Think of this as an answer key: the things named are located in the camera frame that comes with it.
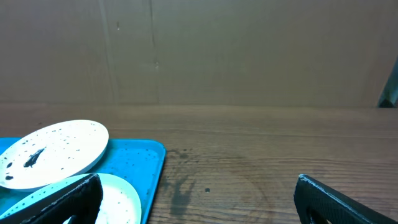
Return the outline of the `light blue plate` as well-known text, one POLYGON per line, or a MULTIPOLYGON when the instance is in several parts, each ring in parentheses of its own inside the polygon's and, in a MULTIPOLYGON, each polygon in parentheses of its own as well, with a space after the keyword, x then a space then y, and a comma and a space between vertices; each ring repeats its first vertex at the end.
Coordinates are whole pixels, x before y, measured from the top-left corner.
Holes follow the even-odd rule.
MULTIPOLYGON (((102 173, 98 175, 103 188, 103 199, 96 224, 140 224, 141 201, 135 188, 118 176, 102 173)), ((7 201, 11 203, 11 206, 1 212, 1 218, 5 218, 22 210, 26 206, 32 205, 36 201, 55 193, 84 176, 84 174, 76 175, 47 185, 16 202, 13 202, 9 197, 7 201)))

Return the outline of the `white plate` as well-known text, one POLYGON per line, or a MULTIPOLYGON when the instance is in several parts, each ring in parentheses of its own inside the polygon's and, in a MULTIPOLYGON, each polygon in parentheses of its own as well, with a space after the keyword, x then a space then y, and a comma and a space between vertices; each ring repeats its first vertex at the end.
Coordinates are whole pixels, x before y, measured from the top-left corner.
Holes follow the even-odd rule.
POLYGON ((1 187, 32 191, 90 170, 103 156, 108 130, 71 120, 38 129, 1 154, 1 187))

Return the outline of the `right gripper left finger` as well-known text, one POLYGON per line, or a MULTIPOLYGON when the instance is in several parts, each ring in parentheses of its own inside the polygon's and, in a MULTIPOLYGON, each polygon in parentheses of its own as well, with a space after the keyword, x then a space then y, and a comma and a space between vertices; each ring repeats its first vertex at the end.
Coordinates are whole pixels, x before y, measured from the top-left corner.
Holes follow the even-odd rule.
POLYGON ((94 224, 103 199, 98 174, 88 174, 80 180, 1 219, 1 224, 63 223, 94 224))

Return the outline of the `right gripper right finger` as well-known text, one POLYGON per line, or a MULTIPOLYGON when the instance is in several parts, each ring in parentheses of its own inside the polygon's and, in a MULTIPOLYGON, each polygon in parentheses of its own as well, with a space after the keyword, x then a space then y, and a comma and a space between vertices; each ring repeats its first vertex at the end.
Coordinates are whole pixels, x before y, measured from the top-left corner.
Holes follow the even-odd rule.
POLYGON ((397 224, 309 175, 300 174, 294 204, 301 223, 397 224))

